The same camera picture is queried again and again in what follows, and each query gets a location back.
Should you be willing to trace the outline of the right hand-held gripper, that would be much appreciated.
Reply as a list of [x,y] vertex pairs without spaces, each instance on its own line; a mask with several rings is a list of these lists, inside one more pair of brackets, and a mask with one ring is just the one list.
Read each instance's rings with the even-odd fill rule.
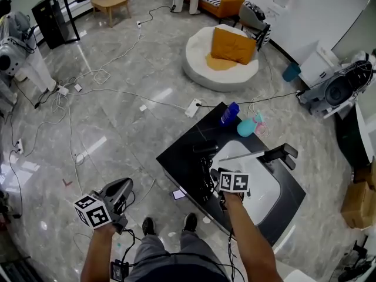
[[238,194],[241,201],[243,201],[245,197],[250,197],[249,173],[242,173],[240,171],[231,172],[230,170],[220,167],[217,170],[214,168],[210,169],[210,176],[214,184],[212,193],[219,198],[219,204],[223,211],[227,210],[224,193]]

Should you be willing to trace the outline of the black sink counter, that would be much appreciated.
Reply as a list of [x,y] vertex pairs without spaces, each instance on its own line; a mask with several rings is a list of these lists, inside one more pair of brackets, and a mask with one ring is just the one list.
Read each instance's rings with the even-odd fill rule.
[[[193,151],[193,146],[203,143],[205,140],[214,140],[219,149],[224,148],[231,141],[241,143],[244,146],[244,153],[254,153],[268,148],[255,134],[242,137],[237,133],[236,126],[241,121],[239,117],[235,118],[230,125],[221,127],[219,119],[225,109],[225,104],[219,103],[202,120],[161,153],[157,157],[157,161],[167,177],[186,193],[193,204],[218,225],[220,230],[229,234],[230,219],[221,209],[218,198],[211,195],[208,200],[204,200],[200,191],[202,170],[199,158]],[[253,223],[273,246],[289,226],[306,193],[280,159],[274,159],[269,163],[261,160],[258,171],[263,172],[264,170],[267,173],[258,177],[254,186],[260,189],[264,181],[272,177],[277,183],[279,193],[277,200],[272,203],[271,207],[263,207],[257,203],[256,206],[249,208],[249,212]]]

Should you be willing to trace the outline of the person's right forearm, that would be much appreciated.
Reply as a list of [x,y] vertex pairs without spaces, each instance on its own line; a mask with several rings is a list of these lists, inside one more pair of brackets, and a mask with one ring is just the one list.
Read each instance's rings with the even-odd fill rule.
[[224,193],[225,205],[249,282],[283,282],[272,247],[254,225],[237,193]]

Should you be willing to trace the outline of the person's left black shoe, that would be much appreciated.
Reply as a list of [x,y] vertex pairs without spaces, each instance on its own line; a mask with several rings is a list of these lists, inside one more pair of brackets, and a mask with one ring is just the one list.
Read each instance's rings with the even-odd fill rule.
[[155,232],[155,223],[151,217],[146,217],[142,223],[142,231],[144,236],[147,235],[156,235]]

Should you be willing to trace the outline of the teal pink fabric pouch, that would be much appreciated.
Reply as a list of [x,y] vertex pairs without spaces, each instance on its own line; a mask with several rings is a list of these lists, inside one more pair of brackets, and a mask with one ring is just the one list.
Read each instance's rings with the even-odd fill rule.
[[270,130],[259,112],[252,117],[242,120],[237,126],[237,133],[242,137],[248,137],[252,133],[257,136],[268,136]]

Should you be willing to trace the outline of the black belt-worn device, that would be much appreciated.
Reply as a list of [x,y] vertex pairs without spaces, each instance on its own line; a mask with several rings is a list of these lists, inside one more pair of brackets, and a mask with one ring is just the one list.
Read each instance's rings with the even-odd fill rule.
[[129,263],[119,260],[110,262],[110,279],[115,282],[125,282],[125,278],[129,275]]

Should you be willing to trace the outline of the person's left leg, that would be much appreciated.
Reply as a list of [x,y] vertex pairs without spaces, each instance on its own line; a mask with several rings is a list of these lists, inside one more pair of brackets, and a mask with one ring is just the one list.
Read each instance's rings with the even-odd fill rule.
[[155,235],[146,235],[136,250],[134,263],[136,265],[129,273],[128,279],[136,281],[151,271],[169,266],[174,263],[173,257],[168,257],[162,241]]

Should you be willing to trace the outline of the person's leg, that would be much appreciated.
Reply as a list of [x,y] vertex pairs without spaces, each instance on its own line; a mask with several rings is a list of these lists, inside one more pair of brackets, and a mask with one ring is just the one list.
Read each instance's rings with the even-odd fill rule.
[[162,241],[155,235],[146,235],[136,250],[134,263],[136,265],[129,273],[128,279],[136,281],[151,271],[169,266],[174,263],[173,257],[168,257]]
[[223,275],[226,270],[212,248],[195,232],[183,230],[180,236],[179,264],[194,264]]

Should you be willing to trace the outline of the white round beanbag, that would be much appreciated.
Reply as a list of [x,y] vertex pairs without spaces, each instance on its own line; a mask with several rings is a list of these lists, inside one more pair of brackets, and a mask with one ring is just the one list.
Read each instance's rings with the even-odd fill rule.
[[221,59],[210,56],[215,27],[207,26],[191,36],[182,52],[182,68],[186,75],[199,85],[217,92],[242,90],[258,72],[258,52],[253,52],[246,65],[234,63],[231,67],[214,63]]

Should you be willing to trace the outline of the green bathtub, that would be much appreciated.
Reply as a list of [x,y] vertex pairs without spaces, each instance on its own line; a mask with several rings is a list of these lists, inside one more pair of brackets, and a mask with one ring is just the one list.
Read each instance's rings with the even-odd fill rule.
[[370,164],[376,151],[359,104],[356,102],[343,119],[340,115],[334,115],[334,119],[338,147],[347,162],[355,169]]

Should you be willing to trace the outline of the small cardboard box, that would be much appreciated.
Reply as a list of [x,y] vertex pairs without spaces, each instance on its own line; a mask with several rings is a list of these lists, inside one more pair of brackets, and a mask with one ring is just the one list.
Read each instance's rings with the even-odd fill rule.
[[370,189],[376,191],[376,157],[372,158],[372,162],[365,167],[355,169],[354,183],[366,182]]

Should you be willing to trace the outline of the orange pillow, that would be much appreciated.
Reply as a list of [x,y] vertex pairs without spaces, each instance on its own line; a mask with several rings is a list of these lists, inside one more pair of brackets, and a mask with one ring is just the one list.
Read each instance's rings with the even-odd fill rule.
[[247,65],[256,49],[256,40],[225,29],[215,27],[211,45],[211,57]]

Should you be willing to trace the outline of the white cabinet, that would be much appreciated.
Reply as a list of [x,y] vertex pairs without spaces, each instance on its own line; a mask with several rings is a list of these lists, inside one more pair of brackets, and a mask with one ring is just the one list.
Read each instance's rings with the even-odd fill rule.
[[317,41],[306,60],[300,65],[299,76],[308,87],[312,88],[332,76],[339,67],[340,60],[337,56]]

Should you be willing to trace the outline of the black equipment stand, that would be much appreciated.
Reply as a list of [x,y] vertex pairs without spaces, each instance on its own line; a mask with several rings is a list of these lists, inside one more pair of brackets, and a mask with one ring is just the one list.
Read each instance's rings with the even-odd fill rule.
[[358,257],[353,265],[344,267],[338,277],[338,282],[351,282],[359,278],[371,268],[372,262],[376,261],[376,256],[368,255],[368,250],[364,247],[367,239],[364,240],[361,246],[357,244],[357,241],[354,243],[352,251],[356,251]]

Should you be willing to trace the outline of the grey chair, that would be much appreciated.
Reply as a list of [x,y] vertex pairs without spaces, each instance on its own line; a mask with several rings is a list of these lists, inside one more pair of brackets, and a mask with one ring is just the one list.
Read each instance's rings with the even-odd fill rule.
[[244,3],[239,10],[240,23],[253,33],[262,31],[268,24],[266,18],[264,21],[259,21],[254,12],[246,7]]

